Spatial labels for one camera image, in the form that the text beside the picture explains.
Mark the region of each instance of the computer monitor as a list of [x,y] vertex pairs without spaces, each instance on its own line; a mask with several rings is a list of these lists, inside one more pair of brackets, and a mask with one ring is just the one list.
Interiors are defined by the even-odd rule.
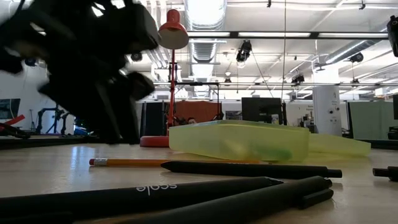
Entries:
[[283,124],[280,98],[242,98],[242,119],[271,123],[278,115],[279,124]]
[[12,119],[18,116],[21,99],[0,100],[0,119]]

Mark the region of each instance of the lamp shade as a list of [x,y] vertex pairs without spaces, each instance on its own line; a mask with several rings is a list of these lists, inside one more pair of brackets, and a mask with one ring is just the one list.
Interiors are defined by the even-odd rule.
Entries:
[[177,50],[188,45],[189,36],[180,23],[180,13],[177,10],[167,12],[167,22],[159,28],[159,35],[159,44],[166,49]]

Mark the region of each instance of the yellow-green plastic box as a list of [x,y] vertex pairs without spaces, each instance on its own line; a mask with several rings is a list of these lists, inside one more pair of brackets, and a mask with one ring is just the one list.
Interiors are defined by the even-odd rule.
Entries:
[[170,128],[175,151],[234,160],[302,161],[309,130],[252,121],[212,121]]

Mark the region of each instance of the spotlight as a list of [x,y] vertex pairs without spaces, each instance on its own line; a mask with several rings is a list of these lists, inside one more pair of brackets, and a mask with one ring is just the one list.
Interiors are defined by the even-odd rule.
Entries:
[[354,56],[352,56],[352,57],[350,57],[349,58],[349,61],[351,62],[351,63],[354,63],[354,62],[362,62],[363,61],[363,54],[362,53],[358,53],[358,54],[356,54],[356,55],[354,55]]
[[133,62],[140,62],[142,60],[142,54],[140,52],[131,54],[131,60]]
[[245,62],[250,56],[250,51],[251,51],[250,40],[244,40],[241,48],[238,50],[238,54],[236,55],[236,61],[238,63]]
[[292,83],[302,83],[304,81],[305,79],[303,74],[298,74],[297,76],[292,78]]
[[225,83],[231,83],[232,81],[231,81],[231,78],[225,78],[224,82]]
[[354,78],[351,82],[351,84],[359,84],[359,80],[357,78]]

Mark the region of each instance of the person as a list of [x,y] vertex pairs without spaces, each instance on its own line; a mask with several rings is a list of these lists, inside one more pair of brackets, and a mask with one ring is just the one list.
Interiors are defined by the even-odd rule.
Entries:
[[188,118],[188,124],[197,124],[195,118]]

